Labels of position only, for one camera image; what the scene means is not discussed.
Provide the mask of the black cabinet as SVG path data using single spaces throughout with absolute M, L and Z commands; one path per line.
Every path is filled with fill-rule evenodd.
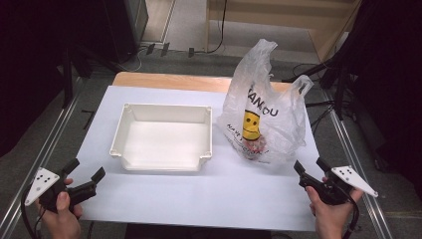
M 142 41 L 148 22 L 145 0 L 103 0 L 107 30 L 111 36 L 111 58 L 118 63 L 129 60 Z

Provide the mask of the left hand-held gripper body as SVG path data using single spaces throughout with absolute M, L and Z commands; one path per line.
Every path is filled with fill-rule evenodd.
M 71 169 L 62 169 L 60 172 L 53 172 L 41 167 L 24 197 L 24 205 L 30 206 L 35 201 L 46 210 L 57 213 L 57 200 L 62 192 L 66 192 L 70 198 L 69 210 L 97 195 L 97 176 L 94 175 L 89 182 L 76 187 L 69 187 L 65 180 L 72 172 Z

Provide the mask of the clear plastic bag with smiley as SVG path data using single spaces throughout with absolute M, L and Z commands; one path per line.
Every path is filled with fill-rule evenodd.
M 244 158 L 263 162 L 285 162 L 306 144 L 305 95 L 314 85 L 304 75 L 286 89 L 271 85 L 271 53 L 277 44 L 261 39 L 238 64 L 217 124 Z M 263 153 L 245 155 L 243 140 L 263 136 Z

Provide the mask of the white plastic tray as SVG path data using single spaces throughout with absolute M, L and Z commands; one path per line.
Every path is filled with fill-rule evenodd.
M 126 170 L 198 171 L 211 159 L 207 106 L 126 104 L 109 150 Z

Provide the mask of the person's left hand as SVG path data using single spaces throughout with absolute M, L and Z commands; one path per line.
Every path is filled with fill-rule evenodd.
M 57 212 L 46 210 L 42 216 L 42 221 L 47 226 L 52 239 L 81 239 L 82 227 L 79 218 L 84 210 L 80 204 L 77 204 L 71 212 L 70 204 L 69 193 L 62 191 L 56 200 Z

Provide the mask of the red candy can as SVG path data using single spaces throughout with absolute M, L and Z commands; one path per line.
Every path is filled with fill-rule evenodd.
M 260 136 L 256 140 L 244 139 L 243 144 L 246 147 L 245 155 L 247 157 L 253 158 L 264 152 L 267 142 L 263 136 Z

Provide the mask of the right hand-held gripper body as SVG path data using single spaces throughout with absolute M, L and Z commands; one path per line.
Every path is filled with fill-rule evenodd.
M 322 202 L 328 205 L 343 204 L 348 200 L 349 193 L 353 188 L 377 197 L 375 191 L 351 166 L 332 167 L 331 171 L 325 172 L 326 181 L 318 181 L 305 173 L 300 176 L 299 185 L 303 188 L 313 187 Z

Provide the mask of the wooden shelf unit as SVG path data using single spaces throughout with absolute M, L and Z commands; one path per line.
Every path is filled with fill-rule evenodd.
M 205 49 L 210 21 L 225 12 L 229 22 L 307 29 L 324 62 L 354 24 L 362 0 L 206 0 Z

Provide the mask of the black stand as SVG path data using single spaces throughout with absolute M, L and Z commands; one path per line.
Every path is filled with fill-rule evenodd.
M 330 59 L 313 66 L 312 68 L 299 73 L 286 80 L 286 83 L 294 82 L 299 76 L 312 76 L 324 70 L 324 74 L 319 80 L 319 85 L 322 89 L 329 89 L 334 83 L 337 83 L 333 99 L 333 108 L 339 120 L 343 120 L 343 95 L 346 89 L 346 82 L 350 77 L 348 72 L 348 65 L 342 57 L 333 56 Z
M 72 63 L 69 49 L 63 53 L 63 74 L 64 74 L 64 103 L 65 109 L 73 98 L 73 78 L 72 78 Z

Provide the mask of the black curtain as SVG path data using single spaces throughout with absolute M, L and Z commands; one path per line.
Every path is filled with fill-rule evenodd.
M 64 88 L 62 56 L 94 16 L 95 0 L 0 0 L 0 157 Z
M 422 200 L 422 0 L 362 0 L 342 48 L 380 167 L 401 173 Z

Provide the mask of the metal floor rail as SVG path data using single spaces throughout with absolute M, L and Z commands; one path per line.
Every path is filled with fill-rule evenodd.
M 9 239 L 21 216 L 21 196 L 36 170 L 46 165 L 75 108 L 87 79 L 77 77 L 66 107 L 59 94 L 27 129 L 17 145 L 0 157 L 0 239 Z
M 347 228 L 345 234 L 348 239 L 351 239 L 351 236 L 356 236 L 362 231 L 362 228 L 358 225 L 357 217 L 365 212 L 368 218 L 371 221 L 373 229 L 375 231 L 375 239 L 394 239 L 390 227 L 387 223 L 386 216 L 384 214 L 379 200 L 382 199 L 382 193 L 378 184 L 375 184 L 373 180 L 368 178 L 368 173 L 364 168 L 363 161 L 358 155 L 356 146 L 353 144 L 349 131 L 343 120 L 339 120 L 336 116 L 334 109 L 331 109 L 329 112 L 329 117 L 333 123 L 337 137 L 342 145 L 345 157 L 347 159 L 347 164 L 351 166 L 375 191 L 378 192 L 377 197 L 373 197 L 367 193 L 362 196 L 362 203 L 365 206 L 365 209 L 361 209 L 359 212 L 354 211 L 352 213 L 352 221 L 354 222 L 354 227 L 352 229 Z

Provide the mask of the person's right hand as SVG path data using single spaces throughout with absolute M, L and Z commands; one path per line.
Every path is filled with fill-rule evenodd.
M 316 217 L 316 234 L 319 239 L 341 239 L 343 227 L 353 211 L 353 204 L 346 202 L 339 205 L 328 205 L 321 201 L 317 191 L 306 187 L 310 199 L 310 210 Z

